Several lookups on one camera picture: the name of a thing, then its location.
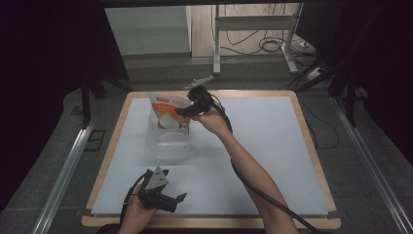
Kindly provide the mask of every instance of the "gray floor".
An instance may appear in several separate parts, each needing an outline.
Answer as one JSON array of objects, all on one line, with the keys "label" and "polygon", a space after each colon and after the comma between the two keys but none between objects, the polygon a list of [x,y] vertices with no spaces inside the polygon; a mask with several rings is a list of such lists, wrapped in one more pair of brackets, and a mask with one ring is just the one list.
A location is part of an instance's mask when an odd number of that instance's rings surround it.
[{"label": "gray floor", "polygon": [[[182,90],[194,78],[208,77],[212,70],[210,59],[186,57],[145,60],[128,57],[125,63],[130,81],[124,83],[136,91]],[[221,76],[206,84],[208,89],[279,90],[294,78],[282,57],[226,58],[221,71]],[[400,233],[328,96],[328,84],[329,81],[324,81],[297,95],[313,130],[321,165],[342,220],[342,226],[331,231],[342,234]],[[127,95],[110,84],[104,85],[107,90],[105,98],[91,96],[96,119],[94,130],[105,131],[103,143],[100,148],[95,142],[86,146],[49,233],[95,233],[97,230],[83,226],[81,216],[88,212],[85,206]],[[64,111],[49,143],[0,215],[0,233],[22,234],[33,230],[81,128],[82,115],[77,111],[80,106],[80,91],[67,95]],[[362,101],[356,106],[356,122],[403,207],[413,211],[413,168],[370,119]]]}]

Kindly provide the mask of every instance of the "forearm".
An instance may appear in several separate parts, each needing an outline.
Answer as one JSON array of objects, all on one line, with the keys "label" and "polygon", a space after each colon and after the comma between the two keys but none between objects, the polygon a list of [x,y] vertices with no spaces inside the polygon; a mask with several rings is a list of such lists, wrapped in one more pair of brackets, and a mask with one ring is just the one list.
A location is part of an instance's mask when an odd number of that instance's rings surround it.
[{"label": "forearm", "polygon": [[143,231],[143,229],[145,229],[146,225],[147,223],[143,223],[140,221],[134,223],[133,226],[122,225],[119,229],[118,234],[139,234],[141,231]]},{"label": "forearm", "polygon": [[[254,187],[286,206],[277,185],[265,169],[244,149],[231,133],[218,134],[240,174]],[[263,218],[267,233],[298,233],[292,218],[247,189]]]}]

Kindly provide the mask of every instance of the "metal stand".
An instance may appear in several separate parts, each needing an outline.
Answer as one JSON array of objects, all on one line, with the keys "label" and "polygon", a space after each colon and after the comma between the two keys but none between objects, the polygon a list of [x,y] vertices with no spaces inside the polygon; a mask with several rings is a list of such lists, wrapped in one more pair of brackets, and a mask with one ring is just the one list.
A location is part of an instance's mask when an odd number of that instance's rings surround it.
[{"label": "metal stand", "polygon": [[[96,98],[105,98],[106,91],[99,79],[95,77],[105,77],[98,72],[87,71],[84,72],[82,77],[82,105],[83,105],[83,127],[82,129],[85,130],[91,122],[92,113],[91,113],[91,102],[89,99],[89,89],[92,90],[92,93]],[[103,78],[105,81],[109,82],[113,86],[125,91],[126,93],[130,93],[133,91],[132,88],[126,86],[119,82],[118,80],[109,79],[107,77]]]},{"label": "metal stand", "polygon": [[219,5],[215,6],[215,47],[213,51],[213,74],[221,73],[221,57],[219,46],[220,31],[246,30],[288,30],[285,43],[282,42],[282,53],[291,74],[298,74],[297,66],[291,56],[289,47],[300,15],[302,3],[298,4],[293,16],[253,16],[253,17],[220,17]]}]

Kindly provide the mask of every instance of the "wooden table edge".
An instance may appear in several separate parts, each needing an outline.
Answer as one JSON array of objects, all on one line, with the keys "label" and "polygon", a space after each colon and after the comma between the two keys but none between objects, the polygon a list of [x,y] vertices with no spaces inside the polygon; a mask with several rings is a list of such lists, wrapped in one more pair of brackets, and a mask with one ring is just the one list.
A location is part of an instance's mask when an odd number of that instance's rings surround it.
[{"label": "wooden table edge", "polygon": [[[219,97],[219,98],[245,98],[245,97],[289,97],[291,99],[292,102],[292,106],[294,108],[294,111],[297,115],[297,120],[299,123],[299,126],[301,128],[301,132],[303,133],[303,137],[305,139],[307,148],[309,150],[309,154],[310,154],[310,158],[312,160],[313,166],[315,168],[316,174],[317,174],[317,178],[319,180],[319,185],[321,188],[321,192],[323,195],[323,198],[325,199],[325,203],[327,205],[327,210],[329,213],[331,212],[336,212],[337,208],[335,206],[334,200],[332,198],[330,189],[328,187],[328,183],[326,181],[324,172],[322,170],[322,166],[319,162],[319,156],[316,152],[316,149],[313,145],[312,142],[312,138],[309,132],[309,129],[307,127],[307,124],[305,122],[304,119],[304,114],[301,110],[297,95],[292,92],[292,91],[240,91],[240,90],[234,90],[234,91],[227,91],[227,90],[218,90],[218,91],[209,91],[211,94]],[[166,96],[179,96],[179,97],[185,97],[188,92],[187,91],[168,91],[168,92],[156,92],[158,94],[161,95],[166,95]],[[120,137],[121,134],[121,130],[124,127],[124,123],[125,120],[128,116],[128,111],[129,108],[131,106],[131,101],[134,98],[147,98],[147,92],[131,92],[128,94],[124,106],[121,110],[118,122],[116,124],[115,130],[113,132],[113,135],[110,139],[108,148],[106,150],[106,154],[104,156],[102,165],[100,167],[99,173],[96,177],[96,181],[94,183],[94,188],[91,192],[91,196],[89,198],[89,201],[87,203],[86,209],[91,210],[94,206],[94,202],[95,199],[97,197],[97,194],[104,182],[104,179],[106,177],[106,173],[109,169],[109,165],[110,162],[112,161],[114,152],[115,152],[115,148],[118,142],[118,139]],[[163,218],[153,218],[153,221],[148,225],[148,227],[154,227],[154,228],[160,228],[161,226],[163,228],[173,228],[175,226],[175,224],[168,224],[169,221],[167,221],[167,217],[163,217]],[[185,217],[184,219],[182,219],[182,222],[179,221],[178,224],[185,224],[182,226],[179,226],[181,228],[189,228],[189,227],[194,227],[194,228],[201,228],[202,226],[199,224],[196,225],[189,225],[188,222],[190,222],[191,220],[194,221],[194,223],[199,223],[199,220],[203,219],[205,220],[205,218],[190,218],[190,217]],[[218,221],[219,223],[223,224],[224,226],[215,226],[215,225],[210,225],[210,226],[204,226],[204,228],[216,228],[216,227],[220,227],[220,228],[224,228],[228,222],[231,223],[231,221],[233,221],[236,218],[215,218],[216,221]],[[165,221],[164,225],[159,224],[158,220],[162,220]],[[326,217],[317,217],[317,218],[308,218],[306,219],[307,221],[309,221],[310,223],[314,223],[315,226],[317,228],[326,228],[326,229],[336,229],[339,228],[341,225],[341,219],[340,218],[332,218],[332,219],[328,219]],[[296,220],[294,220],[297,227],[300,228],[304,227],[302,226],[301,223],[297,222]],[[99,226],[99,225],[104,225],[106,223],[119,223],[119,218],[118,217],[93,217],[93,216],[88,216],[88,215],[84,215],[82,217],[82,223],[85,226]],[[263,228],[262,225],[257,225],[254,224],[252,226],[246,227],[246,228]]]}]

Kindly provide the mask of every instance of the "aluminum rail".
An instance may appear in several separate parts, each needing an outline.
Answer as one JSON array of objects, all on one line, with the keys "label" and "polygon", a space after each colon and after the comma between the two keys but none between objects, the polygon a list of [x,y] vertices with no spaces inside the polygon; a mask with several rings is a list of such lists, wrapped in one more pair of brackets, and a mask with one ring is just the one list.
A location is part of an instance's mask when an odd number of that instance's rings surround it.
[{"label": "aluminum rail", "polygon": [[55,218],[58,206],[66,192],[67,186],[73,173],[76,169],[77,163],[79,162],[80,156],[82,155],[83,149],[88,141],[89,135],[94,127],[95,119],[92,118],[90,124],[85,130],[81,130],[76,137],[72,149],[67,156],[66,162],[64,163],[60,174],[55,182],[55,186],[49,195],[48,200],[37,219],[37,222],[33,228],[32,234],[46,234],[52,225],[53,219]]},{"label": "aluminum rail", "polygon": [[379,193],[382,196],[390,213],[392,214],[394,222],[400,230],[400,233],[413,234],[412,222],[410,221],[410,218],[406,213],[406,210],[401,205],[394,191],[392,190],[386,178],[382,174],[380,168],[376,163],[376,160],[374,159],[373,155],[371,155],[366,144],[364,143],[364,140],[358,133],[357,128],[354,128],[350,121],[347,119],[345,114],[345,106],[342,100],[339,97],[332,97],[331,99],[335,104],[337,112],[346,130],[349,132],[350,137],[353,143],[355,144],[355,147],[357,148],[358,155],[361,157],[361,160],[363,161],[365,168],[368,170],[371,178],[373,179],[373,182],[376,184],[376,187],[379,190]]}]

